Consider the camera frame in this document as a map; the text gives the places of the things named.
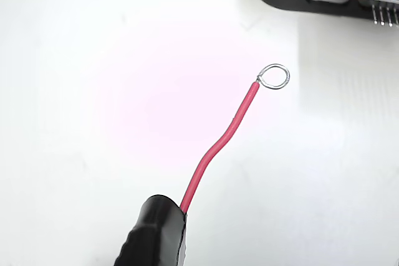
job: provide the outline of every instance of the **silver wire loop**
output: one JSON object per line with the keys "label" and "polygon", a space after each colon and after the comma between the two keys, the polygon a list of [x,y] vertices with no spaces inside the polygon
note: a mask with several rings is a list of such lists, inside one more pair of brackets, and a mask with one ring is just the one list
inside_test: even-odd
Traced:
{"label": "silver wire loop", "polygon": [[[280,85],[269,84],[269,83],[267,83],[267,82],[263,79],[263,75],[264,75],[268,70],[273,69],[273,68],[281,69],[281,70],[284,71],[284,73],[286,73],[286,79],[285,79],[285,81],[284,81],[282,84],[280,84]],[[261,70],[261,72],[260,72],[259,75],[257,76],[256,81],[259,82],[259,83],[261,83],[264,87],[270,88],[270,89],[272,89],[272,90],[279,90],[280,88],[283,88],[283,87],[285,87],[285,86],[288,84],[289,79],[290,79],[289,71],[288,71],[288,69],[287,69],[285,66],[280,65],[280,64],[271,64],[271,65],[268,65],[267,67],[264,67],[264,68]]]}

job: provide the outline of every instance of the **metal pin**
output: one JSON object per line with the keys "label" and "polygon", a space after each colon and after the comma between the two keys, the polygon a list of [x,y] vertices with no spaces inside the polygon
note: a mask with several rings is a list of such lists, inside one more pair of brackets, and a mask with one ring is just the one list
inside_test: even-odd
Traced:
{"label": "metal pin", "polygon": [[399,27],[399,18],[398,18],[398,14],[397,14],[397,9],[396,8],[393,9],[393,14],[395,15],[395,22],[397,24],[397,27]]}
{"label": "metal pin", "polygon": [[381,25],[384,26],[384,25],[385,25],[385,22],[384,22],[384,15],[383,15],[382,7],[381,7],[381,6],[380,6],[380,18],[381,18]]}
{"label": "metal pin", "polygon": [[373,18],[374,18],[374,24],[378,24],[378,20],[377,20],[377,14],[375,13],[375,5],[373,4]]}
{"label": "metal pin", "polygon": [[389,27],[392,27],[391,11],[389,10],[389,7],[387,7],[387,16],[388,16]]}

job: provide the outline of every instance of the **white background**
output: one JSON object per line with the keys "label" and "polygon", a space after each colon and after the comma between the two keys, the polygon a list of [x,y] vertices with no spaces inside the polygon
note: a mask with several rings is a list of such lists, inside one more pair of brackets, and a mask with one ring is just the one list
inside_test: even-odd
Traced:
{"label": "white background", "polygon": [[393,266],[398,38],[260,0],[0,0],[0,265],[113,265],[275,62],[291,82],[209,166],[185,265]]}

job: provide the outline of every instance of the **wire insulation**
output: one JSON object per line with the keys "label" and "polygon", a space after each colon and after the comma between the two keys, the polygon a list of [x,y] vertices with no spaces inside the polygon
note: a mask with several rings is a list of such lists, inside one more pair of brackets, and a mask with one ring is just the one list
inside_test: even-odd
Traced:
{"label": "wire insulation", "polygon": [[185,196],[183,197],[183,200],[180,205],[180,209],[184,213],[187,213],[191,201],[193,200],[195,191],[197,190],[198,184],[200,183],[201,178],[204,175],[207,166],[209,165],[211,160],[215,157],[215,155],[219,153],[219,151],[229,142],[229,140],[233,137],[233,135],[237,131],[238,126],[241,124],[241,121],[243,120],[245,113],[247,112],[249,106],[251,105],[252,101],[256,96],[257,91],[259,90],[259,86],[260,85],[258,82],[254,82],[251,85],[251,88],[249,89],[247,95],[245,96],[242,104],[238,108],[236,116],[233,118],[229,128],[227,128],[223,136],[208,150],[208,152],[206,152],[206,154],[199,162],[197,169],[195,170],[194,175],[191,178]]}

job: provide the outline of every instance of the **wire loop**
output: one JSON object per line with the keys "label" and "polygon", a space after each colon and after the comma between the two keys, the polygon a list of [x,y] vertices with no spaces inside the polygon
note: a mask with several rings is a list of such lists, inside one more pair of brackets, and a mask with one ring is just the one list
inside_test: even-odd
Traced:
{"label": "wire loop", "polygon": [[[281,70],[284,71],[284,73],[286,73],[286,79],[285,79],[285,81],[284,81],[282,84],[280,84],[280,85],[269,84],[269,83],[266,82],[266,80],[263,79],[263,75],[264,75],[268,70],[273,69],[273,68],[281,69]],[[270,88],[270,89],[272,89],[272,90],[279,90],[280,88],[283,88],[283,87],[285,87],[285,86],[288,84],[289,79],[290,79],[289,71],[288,71],[288,69],[287,69],[285,66],[280,65],[280,64],[271,64],[271,65],[268,65],[267,67],[264,67],[264,68],[261,70],[261,72],[260,72],[259,75],[257,76],[256,81],[259,82],[259,83],[261,83],[264,87]]]}

